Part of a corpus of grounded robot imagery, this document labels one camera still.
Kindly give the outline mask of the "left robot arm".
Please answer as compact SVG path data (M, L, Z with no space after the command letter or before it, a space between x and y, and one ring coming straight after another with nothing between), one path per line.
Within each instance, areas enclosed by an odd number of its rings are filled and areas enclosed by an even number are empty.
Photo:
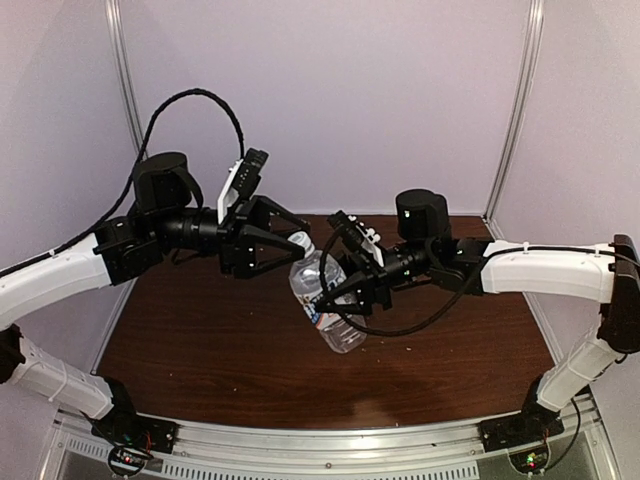
M289 231L276 231L278 217L297 231L309 224L256 192L268 155L250 149L229 170L215 208L204 204L185 154L154 155L134 167L134 204L127 215L101 221L60 252L45 253L1 275L1 380L70 406L123 444L144 433L142 419L118 381L85 373L26 338L17 320L90 290L136 279L165 258L188 251L217 257L223 273L250 279L302 259Z

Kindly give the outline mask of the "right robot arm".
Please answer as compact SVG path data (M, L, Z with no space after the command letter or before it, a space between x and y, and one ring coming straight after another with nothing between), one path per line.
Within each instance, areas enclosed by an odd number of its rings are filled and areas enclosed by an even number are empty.
M368 316L375 305L390 308L392 292L421 284L452 292L428 319L393 333L400 336L439 320L465 294L548 294L599 304L600 323L533 383L524 411L512 423L519 440L535 440L550 426L551 414L610 365L638 353L639 257L629 236L618 234L593 246L456 239L444 196L410 189L396 196L395 206L402 241L390 249L357 217L342 211L330 216L330 240L342 242L347 251L342 259L347 277L335 287L321 286L317 311Z

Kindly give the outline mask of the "white water bottle cap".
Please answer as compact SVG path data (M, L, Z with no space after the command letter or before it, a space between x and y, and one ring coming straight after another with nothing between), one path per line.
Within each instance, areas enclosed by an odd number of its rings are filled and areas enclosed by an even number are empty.
M288 240L304 249L304 257L309 257L316 249L311 237L305 231L298 231L288 237Z

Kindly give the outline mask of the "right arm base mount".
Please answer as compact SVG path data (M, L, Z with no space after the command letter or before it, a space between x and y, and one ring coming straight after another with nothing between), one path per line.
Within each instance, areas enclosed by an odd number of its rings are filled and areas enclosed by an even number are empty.
M537 402L537 388L541 379L542 376L539 376L531 383L518 413L483 420L478 424L486 452L543 442L549 436L565 431L560 413L548 410Z

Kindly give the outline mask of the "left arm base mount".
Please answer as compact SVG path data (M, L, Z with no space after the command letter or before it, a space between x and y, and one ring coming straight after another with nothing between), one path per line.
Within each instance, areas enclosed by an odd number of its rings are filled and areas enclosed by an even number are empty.
M100 419L91 419L91 433L105 440L147 452L171 454L178 425L173 421L141 415L134 407L126 387L106 377L112 408Z

